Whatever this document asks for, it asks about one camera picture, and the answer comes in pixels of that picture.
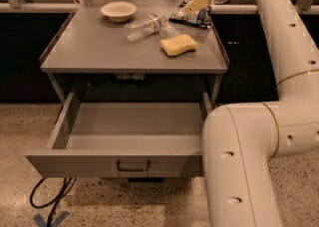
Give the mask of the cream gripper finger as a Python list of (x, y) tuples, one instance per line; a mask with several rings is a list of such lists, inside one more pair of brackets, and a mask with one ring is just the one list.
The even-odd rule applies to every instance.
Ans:
[(186, 0), (182, 10), (185, 14), (193, 14), (201, 9), (208, 7), (211, 0)]

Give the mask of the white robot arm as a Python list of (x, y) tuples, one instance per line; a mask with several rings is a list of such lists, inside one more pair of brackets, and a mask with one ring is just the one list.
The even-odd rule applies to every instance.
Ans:
[(223, 105), (207, 116), (202, 162), (211, 227), (282, 227), (267, 161), (318, 146), (318, 48), (290, 0), (255, 1), (278, 99)]

